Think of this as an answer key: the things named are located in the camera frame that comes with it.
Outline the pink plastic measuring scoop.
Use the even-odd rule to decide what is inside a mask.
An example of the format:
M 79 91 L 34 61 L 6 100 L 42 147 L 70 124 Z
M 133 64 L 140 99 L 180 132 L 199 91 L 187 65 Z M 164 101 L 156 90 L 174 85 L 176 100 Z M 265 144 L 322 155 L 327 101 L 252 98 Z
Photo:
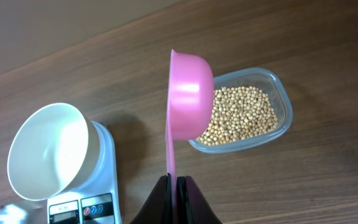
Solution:
M 211 119 L 214 98 L 213 73 L 205 59 L 192 54 L 170 54 L 165 144 L 167 173 L 170 176 L 171 214 L 178 223 L 175 140 L 201 136 Z

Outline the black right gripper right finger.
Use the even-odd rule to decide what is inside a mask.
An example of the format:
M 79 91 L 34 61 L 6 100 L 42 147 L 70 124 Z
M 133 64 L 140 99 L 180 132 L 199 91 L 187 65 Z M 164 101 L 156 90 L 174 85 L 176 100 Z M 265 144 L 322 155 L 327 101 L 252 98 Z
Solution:
M 177 178 L 179 224 L 222 224 L 191 176 Z

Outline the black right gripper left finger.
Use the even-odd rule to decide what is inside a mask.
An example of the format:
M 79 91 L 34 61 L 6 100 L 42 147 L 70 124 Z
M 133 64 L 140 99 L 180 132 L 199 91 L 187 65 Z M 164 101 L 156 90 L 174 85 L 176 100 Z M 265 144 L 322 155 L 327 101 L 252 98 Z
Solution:
M 142 208 L 130 224 L 171 224 L 172 192 L 170 174 L 159 178 Z

